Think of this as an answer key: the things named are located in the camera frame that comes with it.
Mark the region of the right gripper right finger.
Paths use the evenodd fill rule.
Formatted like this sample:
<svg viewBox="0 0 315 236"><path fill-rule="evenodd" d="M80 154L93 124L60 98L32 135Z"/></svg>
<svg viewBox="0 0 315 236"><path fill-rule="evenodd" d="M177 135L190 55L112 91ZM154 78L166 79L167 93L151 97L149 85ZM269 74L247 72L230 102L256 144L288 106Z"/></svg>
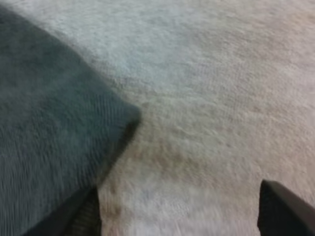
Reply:
<svg viewBox="0 0 315 236"><path fill-rule="evenodd" d="M315 208L279 182L263 180L257 227L262 236L313 236Z"/></svg>

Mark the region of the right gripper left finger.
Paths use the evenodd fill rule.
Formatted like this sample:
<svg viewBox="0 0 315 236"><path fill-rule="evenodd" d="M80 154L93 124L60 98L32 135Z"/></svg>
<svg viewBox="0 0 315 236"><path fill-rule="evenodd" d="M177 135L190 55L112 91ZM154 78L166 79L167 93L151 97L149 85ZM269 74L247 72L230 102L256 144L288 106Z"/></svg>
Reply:
<svg viewBox="0 0 315 236"><path fill-rule="evenodd" d="M79 190L26 236L99 236L102 220L96 187Z"/></svg>

